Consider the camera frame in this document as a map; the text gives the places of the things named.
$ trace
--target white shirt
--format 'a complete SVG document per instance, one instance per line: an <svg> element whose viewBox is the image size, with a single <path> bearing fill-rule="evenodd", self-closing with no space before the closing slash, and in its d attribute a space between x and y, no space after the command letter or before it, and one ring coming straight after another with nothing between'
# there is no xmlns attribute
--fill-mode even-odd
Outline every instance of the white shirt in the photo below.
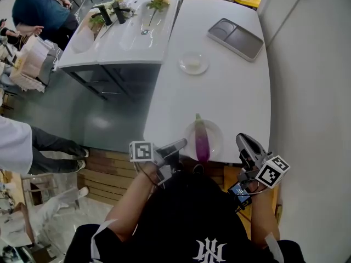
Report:
<svg viewBox="0 0 351 263"><path fill-rule="evenodd" d="M0 168L27 174L32 161L31 127L0 116Z"/></svg>
<svg viewBox="0 0 351 263"><path fill-rule="evenodd" d="M11 247L32 244L26 233L26 225L21 211L0 216L0 238Z"/></svg>

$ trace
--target double sink vanity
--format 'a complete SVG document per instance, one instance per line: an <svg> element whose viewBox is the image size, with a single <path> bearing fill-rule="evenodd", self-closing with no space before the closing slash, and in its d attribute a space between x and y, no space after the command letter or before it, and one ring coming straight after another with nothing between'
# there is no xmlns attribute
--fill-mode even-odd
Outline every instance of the double sink vanity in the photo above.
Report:
<svg viewBox="0 0 351 263"><path fill-rule="evenodd" d="M104 100L125 97L134 101L153 90L179 6L179 0L161 12L147 4L151 0L128 0L135 15L120 24L116 14L112 25L104 26L84 51L75 48L84 20L72 36L58 67ZM90 19L94 8L84 19ZM92 72L86 78L83 75Z"/></svg>
<svg viewBox="0 0 351 263"><path fill-rule="evenodd" d="M185 137L184 130L200 113L223 134L223 147L213 161L241 163L238 133L268 149L271 102L265 46L248 62L207 36L225 18L263 40L257 12L222 0L183 0L177 15L179 0L171 0L149 26L154 12L149 1L131 0L136 15L124 24L115 22L108 32L103 27L90 48L80 53L72 45L78 29L59 67L103 99L125 96L135 101L152 93L144 140L158 147ZM188 52L207 60L205 72L190 75L180 69L179 60ZM82 71L94 71L99 78L84 79Z"/></svg>

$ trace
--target gray floor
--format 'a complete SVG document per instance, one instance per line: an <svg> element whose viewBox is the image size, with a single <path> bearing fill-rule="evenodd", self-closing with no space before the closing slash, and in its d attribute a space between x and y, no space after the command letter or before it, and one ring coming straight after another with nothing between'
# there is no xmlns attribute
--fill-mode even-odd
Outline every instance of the gray floor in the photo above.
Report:
<svg viewBox="0 0 351 263"><path fill-rule="evenodd" d="M93 2L85 0L80 8L81 18L101 0ZM87 147L128 152L131 141L143 139L150 101L143 105L102 101L65 72L50 73L52 62L53 58L46 59L40 75L44 82L49 82L46 92L20 93L21 98L12 100L14 110L8 111L7 117Z"/></svg>

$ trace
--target jeans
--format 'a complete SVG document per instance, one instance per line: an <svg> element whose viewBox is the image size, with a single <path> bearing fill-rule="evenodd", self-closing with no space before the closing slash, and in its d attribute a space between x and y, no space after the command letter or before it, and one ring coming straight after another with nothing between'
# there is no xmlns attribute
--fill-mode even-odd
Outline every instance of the jeans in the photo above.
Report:
<svg viewBox="0 0 351 263"><path fill-rule="evenodd" d="M79 23L77 22L76 17L70 13L64 24L62 24L59 29L49 33L48 39L51 42L56 43L58 47L64 51L78 26Z"/></svg>
<svg viewBox="0 0 351 263"><path fill-rule="evenodd" d="M84 157L85 150L72 140L59 138L48 134L41 129L32 128L32 148L33 162L30 174L37 175L42 173L72 173L79 170L76 160L50 159L45 157L40 151L59 151L70 155Z"/></svg>

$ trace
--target hand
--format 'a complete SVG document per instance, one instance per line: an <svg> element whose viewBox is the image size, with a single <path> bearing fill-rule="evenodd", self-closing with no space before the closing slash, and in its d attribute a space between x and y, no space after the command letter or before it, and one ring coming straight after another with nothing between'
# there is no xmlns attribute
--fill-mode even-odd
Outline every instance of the hand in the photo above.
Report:
<svg viewBox="0 0 351 263"><path fill-rule="evenodd" d="M143 174L147 174L153 182L157 182L157 166L154 163L147 162L141 165L141 168L144 171Z"/></svg>
<svg viewBox="0 0 351 263"><path fill-rule="evenodd" d="M72 7L72 4L70 1L66 0L62 2L63 6L65 6L67 9Z"/></svg>
<svg viewBox="0 0 351 263"><path fill-rule="evenodd" d="M32 33L35 35L40 35L42 33L44 26L36 25L32 27Z"/></svg>
<svg viewBox="0 0 351 263"><path fill-rule="evenodd" d="M259 192L259 191L265 189L266 186L255 180L248 185L248 188L250 189L250 192L253 192L253 191Z"/></svg>

